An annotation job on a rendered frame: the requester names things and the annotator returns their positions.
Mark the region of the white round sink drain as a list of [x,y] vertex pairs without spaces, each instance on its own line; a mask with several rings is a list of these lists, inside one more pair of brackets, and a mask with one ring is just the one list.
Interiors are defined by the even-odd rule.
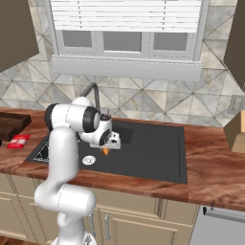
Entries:
[[82,163],[86,166],[91,166],[96,162],[96,158],[92,155],[85,156],[82,159]]

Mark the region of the grey dishwasher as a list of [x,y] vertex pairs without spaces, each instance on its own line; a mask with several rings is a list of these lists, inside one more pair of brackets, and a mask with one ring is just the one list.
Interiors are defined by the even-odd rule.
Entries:
[[200,206],[189,245],[245,245],[245,223],[206,216],[204,207],[245,217],[245,212]]

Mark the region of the brown upper cupboard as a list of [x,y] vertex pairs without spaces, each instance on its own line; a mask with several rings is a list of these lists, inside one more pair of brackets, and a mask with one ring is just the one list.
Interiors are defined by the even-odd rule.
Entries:
[[224,63],[245,92],[245,0],[237,0]]
[[0,0],[0,73],[38,53],[28,0]]

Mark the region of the dark grey sink faucet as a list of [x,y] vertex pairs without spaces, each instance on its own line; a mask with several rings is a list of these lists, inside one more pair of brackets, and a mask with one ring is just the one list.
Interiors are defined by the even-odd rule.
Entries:
[[80,94],[81,97],[86,97],[91,90],[94,90],[94,95],[95,95],[95,103],[96,103],[96,108],[100,113],[100,96],[99,96],[99,87],[95,82],[91,82],[85,90]]

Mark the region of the beige cupboard door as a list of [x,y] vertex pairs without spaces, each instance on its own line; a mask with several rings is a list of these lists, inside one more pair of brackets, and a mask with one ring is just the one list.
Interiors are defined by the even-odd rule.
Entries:
[[[104,216],[109,215],[110,239]],[[133,214],[100,210],[104,245],[189,245],[192,226]]]
[[0,235],[41,244],[8,175],[0,173]]
[[[96,231],[95,240],[97,241],[97,245],[103,245],[103,238],[101,235],[101,227],[100,227],[100,214],[98,209],[94,209],[94,226]],[[84,223],[87,231],[92,234],[91,227],[90,227],[90,216],[84,218]]]

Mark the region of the tan cardboard box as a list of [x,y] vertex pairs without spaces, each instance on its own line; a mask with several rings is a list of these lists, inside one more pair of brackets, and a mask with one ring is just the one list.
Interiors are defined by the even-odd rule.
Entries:
[[224,132],[230,150],[245,153],[245,110],[241,110],[225,125]]

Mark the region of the black sink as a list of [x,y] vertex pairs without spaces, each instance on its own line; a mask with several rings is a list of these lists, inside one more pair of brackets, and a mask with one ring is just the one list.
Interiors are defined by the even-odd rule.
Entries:
[[[43,138],[27,157],[32,163],[47,164],[49,157],[66,162],[71,169],[80,167],[105,173],[185,184],[188,181],[184,128],[141,122],[112,122],[112,130],[120,135],[121,148],[107,156],[84,141],[75,132],[61,126]],[[92,155],[91,166],[82,163]]]

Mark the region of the white window sill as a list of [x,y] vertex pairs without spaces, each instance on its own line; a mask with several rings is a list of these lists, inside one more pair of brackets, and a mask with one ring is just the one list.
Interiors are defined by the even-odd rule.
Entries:
[[58,74],[99,77],[198,81],[202,71],[200,61],[189,60],[52,56],[52,63]]

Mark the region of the grey wall socket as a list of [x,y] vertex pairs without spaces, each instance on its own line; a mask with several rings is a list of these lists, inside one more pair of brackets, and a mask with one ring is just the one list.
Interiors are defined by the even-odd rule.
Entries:
[[233,95],[228,109],[229,114],[237,114],[245,107],[245,96]]

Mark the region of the white window blinds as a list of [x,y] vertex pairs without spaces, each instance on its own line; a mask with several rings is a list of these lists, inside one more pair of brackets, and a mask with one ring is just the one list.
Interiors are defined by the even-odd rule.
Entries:
[[196,33],[201,0],[50,0],[56,30]]

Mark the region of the white window frame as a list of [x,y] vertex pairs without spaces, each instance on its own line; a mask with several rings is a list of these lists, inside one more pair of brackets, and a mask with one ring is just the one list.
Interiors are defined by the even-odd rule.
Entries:
[[193,59],[201,25],[196,33],[102,32],[56,30],[50,0],[47,8],[52,19],[57,51],[62,55],[116,56],[163,59]]

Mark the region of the beige drawer front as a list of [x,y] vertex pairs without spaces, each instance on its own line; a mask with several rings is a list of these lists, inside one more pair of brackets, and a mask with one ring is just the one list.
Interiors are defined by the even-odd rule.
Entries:
[[199,206],[196,204],[164,199],[160,216],[169,222],[193,225],[198,211]]
[[93,192],[100,207],[158,217],[159,201],[154,197],[105,189],[93,189]]

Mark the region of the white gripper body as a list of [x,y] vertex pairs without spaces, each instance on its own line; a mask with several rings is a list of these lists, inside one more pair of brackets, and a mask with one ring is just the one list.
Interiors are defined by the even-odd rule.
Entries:
[[[102,145],[90,144],[90,146],[93,148],[103,148]],[[112,140],[112,141],[109,141],[107,144],[105,144],[104,147],[109,148],[109,149],[120,149],[121,148],[121,142]]]

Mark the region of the red flat packet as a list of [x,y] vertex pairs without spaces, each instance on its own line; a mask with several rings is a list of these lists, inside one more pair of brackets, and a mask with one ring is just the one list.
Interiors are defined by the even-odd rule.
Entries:
[[23,148],[26,142],[30,139],[30,134],[15,135],[8,143],[7,148]]

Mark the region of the dark brown wooden tray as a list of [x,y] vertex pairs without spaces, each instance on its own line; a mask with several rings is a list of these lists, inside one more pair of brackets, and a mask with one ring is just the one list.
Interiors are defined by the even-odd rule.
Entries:
[[31,122],[30,115],[0,112],[0,140],[9,142]]

